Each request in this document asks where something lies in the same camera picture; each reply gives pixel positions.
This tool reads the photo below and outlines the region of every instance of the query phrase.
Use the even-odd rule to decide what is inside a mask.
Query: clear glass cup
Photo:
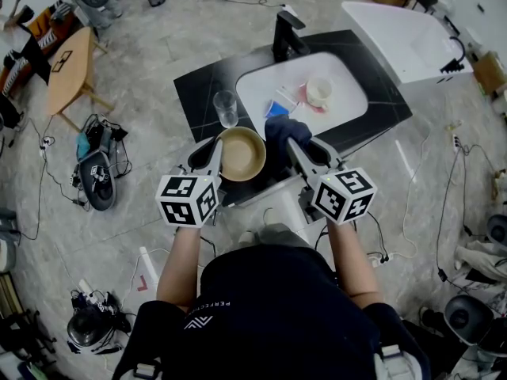
[[[213,97],[213,105],[224,128],[238,124],[238,103],[236,96],[229,90],[221,90]]]

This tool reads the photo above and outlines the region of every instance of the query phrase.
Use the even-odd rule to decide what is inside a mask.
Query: black faucet
[[[465,68],[465,66],[461,63],[465,59],[465,46],[463,45],[463,42],[461,42],[459,38],[456,36],[450,36],[449,39],[456,41],[461,46],[463,53],[461,55],[461,58],[459,59],[453,58],[451,62],[449,62],[442,69],[440,69],[441,73],[445,72],[447,74],[451,72],[457,72]]]
[[[303,29],[306,25],[288,11],[280,11],[276,15],[275,40],[273,41],[273,55],[276,62],[288,59],[289,47],[297,55],[308,55],[310,48],[292,29]]]

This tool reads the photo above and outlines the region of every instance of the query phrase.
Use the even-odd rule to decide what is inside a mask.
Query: white box
[[[211,176],[162,176],[155,200],[167,225],[192,228],[201,228],[219,203]]]
[[[372,179],[362,168],[355,168],[320,176],[311,204],[343,224],[366,214],[376,193]]]

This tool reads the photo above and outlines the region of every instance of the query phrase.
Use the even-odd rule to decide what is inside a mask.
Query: black countertop
[[[349,68],[368,98],[365,114],[317,135],[338,152],[362,143],[412,116],[395,84],[352,31],[327,32],[306,36],[303,40],[312,54],[329,52],[336,55]],[[224,129],[213,107],[215,93],[220,90],[235,92],[241,76],[274,63],[271,46],[261,47],[248,55],[223,59],[174,80],[196,142],[217,136]],[[239,97],[238,116],[239,126],[255,130]],[[221,186],[227,192],[223,205],[247,200],[286,177],[261,173],[255,179],[241,184],[225,181]]]

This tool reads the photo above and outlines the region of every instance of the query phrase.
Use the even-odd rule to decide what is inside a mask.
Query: concrete floor
[[[268,1],[290,4],[307,24],[303,35],[308,35],[332,31],[341,2],[348,0]],[[125,145],[133,164],[132,173],[117,181],[113,209],[88,213],[64,199],[59,187],[45,176],[39,236],[36,241],[22,241],[13,271],[24,306],[40,310],[42,322],[58,340],[58,368],[73,379],[109,378],[120,354],[105,362],[101,357],[70,353],[66,345],[67,322],[72,316],[70,291],[85,278],[94,289],[114,291],[122,299],[130,287],[139,247],[171,248],[173,230],[160,219],[154,192],[180,149],[193,141],[173,80],[222,58],[270,44],[276,16],[276,9],[222,0],[167,0],[157,8],[149,7],[147,0],[119,3],[124,15],[102,36],[109,43],[109,53],[97,52],[95,86],[98,94],[116,104],[111,121],[129,133]],[[40,132],[49,121],[45,114],[46,94],[45,85],[36,76],[17,99],[18,108],[28,113]],[[349,165],[363,167],[379,187],[371,212],[382,226],[388,252],[410,256],[414,248],[402,235],[410,175],[395,141],[403,148],[410,168],[416,169],[421,142],[430,134],[417,182],[412,184],[406,218],[406,234],[417,242],[418,254],[413,259],[395,256],[376,269],[386,300],[401,315],[415,319],[421,305],[442,308],[456,293],[448,283],[439,281],[435,267],[440,210],[455,156],[450,134],[444,127],[462,120],[463,125],[456,131],[462,142],[482,145],[497,169],[505,167],[507,133],[504,122],[495,116],[472,78],[461,88],[409,105],[414,117],[358,151]],[[92,111],[100,112],[101,107],[83,97],[72,104],[67,115],[80,125]],[[75,133],[60,119],[54,119],[47,135],[56,139],[48,150],[48,168],[63,182],[64,192],[74,197],[76,192],[67,182],[76,164]],[[0,164],[1,204],[15,210],[21,230],[33,236],[43,161],[31,124],[18,136],[13,148],[5,149]],[[453,268],[454,248],[467,242],[461,230],[461,163],[457,169],[440,241],[440,264],[450,277],[458,274]],[[219,224],[206,226],[203,235],[216,243],[220,254],[245,228],[255,225],[261,211],[275,205],[294,231],[314,243],[323,222],[307,226],[298,211],[291,211],[299,187],[300,182],[296,181],[283,192],[247,208],[224,211]],[[494,212],[501,212],[501,206],[490,201],[486,161],[480,151],[472,152],[467,158],[467,225],[475,232],[483,232],[485,221]],[[365,217],[358,222],[358,229],[366,250],[378,250],[375,223]],[[319,251],[331,261],[327,238],[321,240]],[[166,253],[157,251],[150,256],[159,274]],[[211,258],[211,247],[203,243],[200,264],[205,266]],[[141,285],[140,275],[147,278],[147,291],[136,290]],[[154,297],[154,290],[153,280],[141,261],[125,309],[135,312],[140,303]],[[476,293],[484,299],[496,294]]]

